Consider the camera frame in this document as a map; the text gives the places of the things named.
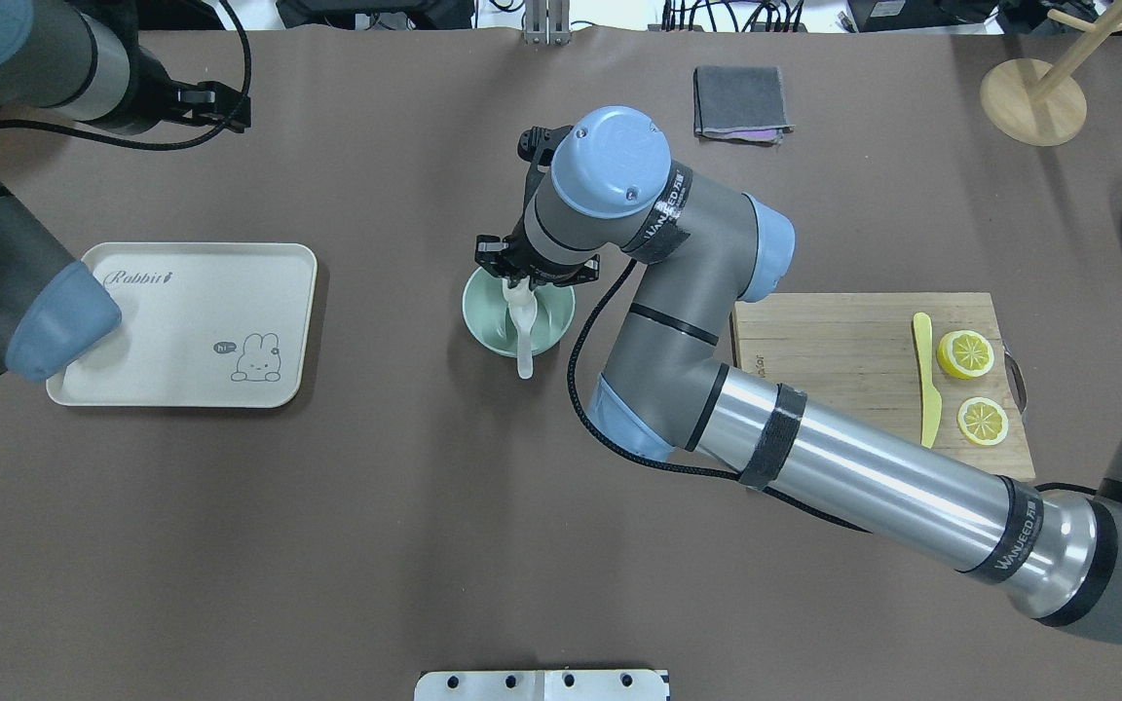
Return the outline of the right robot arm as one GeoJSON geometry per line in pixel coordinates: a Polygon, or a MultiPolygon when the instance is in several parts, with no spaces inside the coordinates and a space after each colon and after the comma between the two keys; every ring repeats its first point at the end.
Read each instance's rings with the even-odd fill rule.
{"type": "Polygon", "coordinates": [[[477,240],[484,273],[521,287],[595,282],[606,245],[628,259],[611,290],[643,273],[588,399],[576,372],[589,328],[567,359],[567,395],[596,442],[882,535],[1002,591],[1037,624],[1122,645],[1122,439],[1091,494],[1042,490],[721,362],[720,323],[791,267],[792,222],[675,160],[637,108],[534,126],[516,148],[524,203],[511,234],[477,240]]]}

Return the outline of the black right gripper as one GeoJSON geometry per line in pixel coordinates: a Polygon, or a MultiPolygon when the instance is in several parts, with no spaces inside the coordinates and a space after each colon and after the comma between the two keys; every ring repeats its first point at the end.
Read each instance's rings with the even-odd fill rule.
{"type": "Polygon", "coordinates": [[[533,288],[539,285],[570,285],[596,282],[600,276],[600,256],[591,253],[582,262],[562,265],[551,262],[530,243],[525,219],[519,219],[511,236],[477,236],[473,261],[493,277],[517,283],[528,279],[533,288]]]}

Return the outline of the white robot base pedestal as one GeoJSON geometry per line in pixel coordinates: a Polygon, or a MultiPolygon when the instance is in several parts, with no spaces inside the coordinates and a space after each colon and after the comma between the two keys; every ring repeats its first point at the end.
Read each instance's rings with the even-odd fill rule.
{"type": "Polygon", "coordinates": [[[454,670],[419,677],[414,700],[671,700],[652,668],[454,670]]]}

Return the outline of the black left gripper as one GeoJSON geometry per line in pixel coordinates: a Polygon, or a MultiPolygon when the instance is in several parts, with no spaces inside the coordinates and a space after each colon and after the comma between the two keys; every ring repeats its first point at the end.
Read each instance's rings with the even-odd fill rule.
{"type": "Polygon", "coordinates": [[[222,126],[243,133],[252,124],[252,101],[248,93],[222,83],[180,83],[150,52],[139,49],[128,132],[145,132],[159,123],[222,126]]]}

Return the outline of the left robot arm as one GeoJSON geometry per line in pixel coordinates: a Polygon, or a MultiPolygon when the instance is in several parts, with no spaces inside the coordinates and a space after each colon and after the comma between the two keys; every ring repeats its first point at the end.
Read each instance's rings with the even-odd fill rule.
{"type": "MultiPolygon", "coordinates": [[[[30,129],[130,150],[192,148],[250,124],[241,87],[180,83],[142,49],[134,1],[0,1],[0,132],[30,129]]],[[[110,293],[0,181],[0,377],[43,382],[119,328],[110,293]]]]}

